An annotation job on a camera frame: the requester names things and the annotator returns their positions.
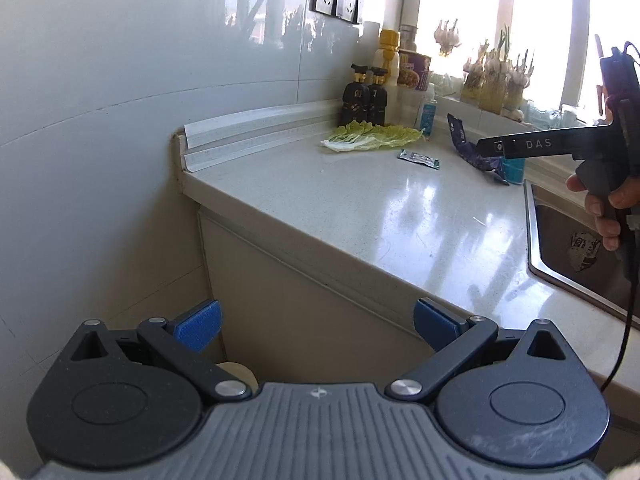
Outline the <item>green cabbage leaf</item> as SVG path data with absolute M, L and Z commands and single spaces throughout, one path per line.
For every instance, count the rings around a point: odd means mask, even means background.
M 321 145 L 335 153 L 403 148 L 423 138 L 421 131 L 404 126 L 380 126 L 370 122 L 350 122 L 338 126 Z

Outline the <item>small blue label bottle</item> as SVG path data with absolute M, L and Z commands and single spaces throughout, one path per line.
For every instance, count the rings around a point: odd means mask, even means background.
M 430 136 L 436 115 L 437 101 L 435 99 L 435 85 L 430 82 L 420 105 L 418 129 L 424 136 Z

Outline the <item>cream plastic trash bin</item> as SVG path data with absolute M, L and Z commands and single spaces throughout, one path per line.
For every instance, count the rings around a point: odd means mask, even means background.
M 247 366 L 237 362 L 220 362 L 217 366 L 237 380 L 245 382 L 252 393 L 257 392 L 259 388 L 257 378 Z

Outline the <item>sprouting garlic bunch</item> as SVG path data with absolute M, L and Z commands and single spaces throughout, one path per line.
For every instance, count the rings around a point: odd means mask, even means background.
M 464 64 L 460 100 L 514 122 L 524 122 L 521 105 L 535 69 L 534 57 L 526 49 L 512 61 L 510 51 L 511 27 L 504 25 L 493 49 L 485 42 L 478 49 L 476 60 L 469 58 Z

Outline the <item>right silver wall socket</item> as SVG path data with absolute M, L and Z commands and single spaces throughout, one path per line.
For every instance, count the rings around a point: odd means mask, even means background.
M 334 15 L 342 21 L 356 24 L 359 0 L 335 0 Z

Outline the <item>stainless steel sink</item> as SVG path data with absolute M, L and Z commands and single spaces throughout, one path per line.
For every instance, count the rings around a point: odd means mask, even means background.
M 588 214 L 539 185 L 524 184 L 528 267 L 533 274 L 624 320 L 630 283 Z

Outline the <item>left dark sauce bottle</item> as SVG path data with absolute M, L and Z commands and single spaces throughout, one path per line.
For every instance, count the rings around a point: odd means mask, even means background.
M 354 79 L 343 92 L 340 126 L 346 126 L 351 122 L 367 122 L 370 102 L 370 88 L 366 84 L 368 68 L 365 65 L 352 64 Z

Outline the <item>metal canister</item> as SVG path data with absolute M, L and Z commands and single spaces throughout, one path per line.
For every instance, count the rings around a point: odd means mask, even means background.
M 401 24 L 399 27 L 399 49 L 416 52 L 416 33 L 418 28 L 410 24 Z

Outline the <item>yellow capped white bottle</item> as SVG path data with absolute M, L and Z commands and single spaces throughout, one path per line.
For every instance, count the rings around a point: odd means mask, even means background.
M 399 32 L 383 28 L 378 36 L 378 50 L 374 55 L 373 65 L 386 70 L 383 87 L 387 92 L 385 122 L 397 125 L 399 122 L 398 76 L 399 76 Z

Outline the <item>blue plastic cup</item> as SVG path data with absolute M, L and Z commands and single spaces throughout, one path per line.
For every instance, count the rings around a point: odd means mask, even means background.
M 506 182 L 514 185 L 522 185 L 525 179 L 525 159 L 524 158 L 503 158 L 503 175 Z

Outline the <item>purple instant noodle cup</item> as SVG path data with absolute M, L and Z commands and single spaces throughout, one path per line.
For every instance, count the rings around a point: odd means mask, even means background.
M 424 92 L 430 79 L 431 58 L 427 55 L 408 51 L 399 51 L 398 86 Z

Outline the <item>dark sauce bottle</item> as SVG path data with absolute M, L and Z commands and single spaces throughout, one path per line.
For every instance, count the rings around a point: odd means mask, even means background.
M 365 65 L 352 64 L 354 79 L 343 92 L 340 126 L 346 126 L 351 122 L 367 122 L 370 102 L 370 88 L 366 84 L 368 68 Z
M 385 124 L 385 112 L 388 102 L 387 91 L 384 87 L 387 70 L 372 67 L 372 84 L 369 86 L 368 122 L 375 126 Z

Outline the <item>small green sachet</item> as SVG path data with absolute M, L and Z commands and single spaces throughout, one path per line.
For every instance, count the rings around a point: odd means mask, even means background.
M 412 164 L 420 165 L 426 168 L 434 170 L 440 169 L 440 161 L 438 159 L 424 154 L 401 150 L 397 158 L 403 160 L 404 162 L 411 162 Z

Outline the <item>right dark sauce bottle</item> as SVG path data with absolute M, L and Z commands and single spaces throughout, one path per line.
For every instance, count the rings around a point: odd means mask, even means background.
M 369 86 L 368 122 L 375 126 L 385 124 L 385 112 L 388 102 L 387 91 L 384 87 L 387 70 L 372 67 L 372 84 Z

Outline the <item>dark blue snack bag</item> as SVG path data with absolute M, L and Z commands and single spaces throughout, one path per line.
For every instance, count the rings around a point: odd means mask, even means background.
M 454 115 L 447 115 L 447 124 L 452 145 L 458 154 L 475 169 L 480 170 L 486 176 L 492 177 L 496 182 L 508 185 L 504 175 L 503 162 L 498 156 L 483 156 L 477 151 L 475 143 L 468 140 L 461 119 Z

